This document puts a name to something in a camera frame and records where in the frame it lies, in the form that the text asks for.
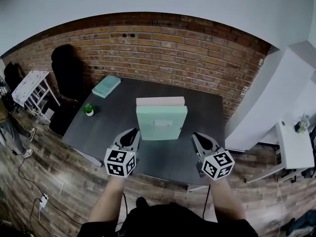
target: red brick wall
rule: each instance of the red brick wall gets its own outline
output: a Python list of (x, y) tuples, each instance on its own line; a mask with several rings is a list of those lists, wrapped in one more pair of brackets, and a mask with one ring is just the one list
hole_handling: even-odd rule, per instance
[(223, 96), (228, 120), (260, 69), (270, 44), (209, 20), (164, 13), (121, 13), (73, 21), (39, 33), (2, 56), (51, 72), (51, 53), (76, 47), (88, 88), (105, 75), (152, 80)]

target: white sneaker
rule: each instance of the white sneaker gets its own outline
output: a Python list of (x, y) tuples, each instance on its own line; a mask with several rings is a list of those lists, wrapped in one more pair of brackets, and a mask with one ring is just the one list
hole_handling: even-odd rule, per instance
[(33, 140), (33, 137), (36, 133), (36, 128), (34, 127), (31, 131), (30, 131), (30, 137), (29, 137), (29, 140), (32, 141)]
[(24, 158), (27, 158), (27, 157), (30, 157), (31, 155), (32, 155), (32, 153), (33, 153), (33, 149), (27, 149), (26, 151), (25, 151), (25, 153), (22, 155)]

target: human arm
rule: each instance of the human arm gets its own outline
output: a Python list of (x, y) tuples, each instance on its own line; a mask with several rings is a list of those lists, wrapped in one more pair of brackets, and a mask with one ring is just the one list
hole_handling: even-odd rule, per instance
[(210, 179), (215, 214), (219, 223), (246, 219), (245, 210), (226, 178)]
[(115, 225), (118, 223), (125, 180), (116, 176), (110, 178), (92, 209), (89, 222), (113, 222)]

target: white side table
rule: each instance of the white side table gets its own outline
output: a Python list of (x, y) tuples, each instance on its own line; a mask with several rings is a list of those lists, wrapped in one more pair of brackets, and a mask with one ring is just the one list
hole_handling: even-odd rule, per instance
[(276, 173), (282, 169), (296, 169), (296, 171), (278, 179), (278, 183), (287, 180), (307, 168), (314, 167), (313, 149), (308, 131), (296, 133), (294, 123), (281, 120), (276, 124), (276, 132), (280, 145), (281, 161), (279, 165), (268, 169), (261, 174), (246, 179), (251, 183)]
[[(50, 121), (48, 116), (42, 113), (40, 107), (41, 101), (47, 93), (50, 92), (59, 106), (60, 103), (45, 79), (48, 74), (48, 71), (30, 71), (15, 88), (12, 93), (12, 98), (22, 107), (25, 105), (33, 115), (38, 115), (45, 120)], [(41, 82), (45, 83), (46, 88), (41, 85)]]

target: mint green book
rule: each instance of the mint green book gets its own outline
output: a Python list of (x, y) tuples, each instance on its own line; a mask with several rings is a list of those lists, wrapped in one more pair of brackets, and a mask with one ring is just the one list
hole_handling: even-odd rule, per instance
[(186, 106), (137, 106), (136, 115), (142, 139), (178, 139), (187, 113)]
[(120, 84), (120, 78), (114, 76), (106, 76), (102, 81), (94, 87), (92, 93), (100, 97), (106, 98)]

